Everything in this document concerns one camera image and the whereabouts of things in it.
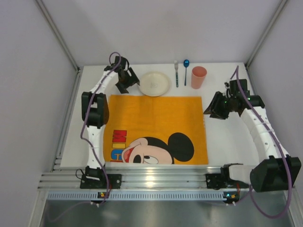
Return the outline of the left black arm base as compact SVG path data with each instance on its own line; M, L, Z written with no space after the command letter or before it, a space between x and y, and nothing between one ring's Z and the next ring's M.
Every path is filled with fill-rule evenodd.
M120 189L122 183L121 174L107 174L98 167L97 169L87 166L82 172L80 180L81 189Z

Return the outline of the orange cartoon mouse towel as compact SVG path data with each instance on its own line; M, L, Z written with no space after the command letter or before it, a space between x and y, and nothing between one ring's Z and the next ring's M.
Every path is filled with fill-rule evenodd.
M202 98L112 95L103 142L115 164L207 165Z

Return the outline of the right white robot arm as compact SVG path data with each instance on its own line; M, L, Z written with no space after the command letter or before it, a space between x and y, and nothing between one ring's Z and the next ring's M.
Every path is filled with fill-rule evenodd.
M256 192L284 191L294 185L301 169L298 157L291 157L278 139L267 118L265 104L259 95L251 95L247 80L225 83L226 92L217 91L205 110L211 118L225 120L236 112L247 126L256 146L259 164L226 164L222 174L231 181L250 184Z

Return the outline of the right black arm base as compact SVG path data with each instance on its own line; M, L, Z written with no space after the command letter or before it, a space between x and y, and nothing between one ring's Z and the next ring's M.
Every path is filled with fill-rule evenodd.
M229 167L233 165L240 165L240 164L239 163L225 164L223 167L220 168L220 173L206 174L205 179L206 179L207 188L214 190L225 189L225 188L232 188L232 189L248 188L248 184L230 178Z

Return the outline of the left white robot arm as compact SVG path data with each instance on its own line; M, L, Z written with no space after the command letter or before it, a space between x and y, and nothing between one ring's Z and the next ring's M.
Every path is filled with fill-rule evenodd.
M140 81L130 67L128 59L119 53L113 52L115 61L104 68L103 74L96 85L89 91L81 94L81 116L83 126L80 138L89 145L87 167L90 169L104 169L105 159L100 151L101 136L109 120L108 98L114 88L121 94L128 94L128 88Z

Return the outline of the cream round plate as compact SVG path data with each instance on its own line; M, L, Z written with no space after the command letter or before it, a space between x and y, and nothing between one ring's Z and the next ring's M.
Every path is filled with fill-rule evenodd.
M171 81L169 77L158 71L143 74L140 78L139 90L146 96L157 97L169 91Z

